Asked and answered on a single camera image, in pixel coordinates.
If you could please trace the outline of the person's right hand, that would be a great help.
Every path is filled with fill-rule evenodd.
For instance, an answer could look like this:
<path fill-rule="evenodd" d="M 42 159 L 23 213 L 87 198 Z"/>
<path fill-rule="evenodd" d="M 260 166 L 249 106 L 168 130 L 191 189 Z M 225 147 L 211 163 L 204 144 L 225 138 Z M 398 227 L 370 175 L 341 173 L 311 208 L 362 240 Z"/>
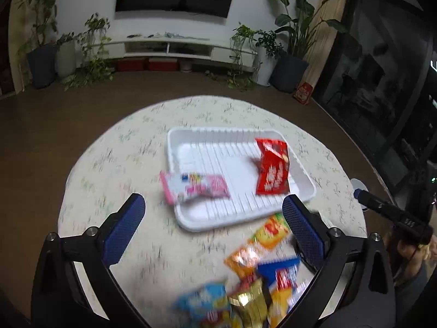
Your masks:
<path fill-rule="evenodd" d="M 401 269 L 393 275 L 395 286 L 414 279 L 421 268 L 425 268 L 429 279 L 436 269 L 436 236 L 432 235 L 430 243 L 418 247 L 399 240 L 395 253 L 401 257 Z"/>

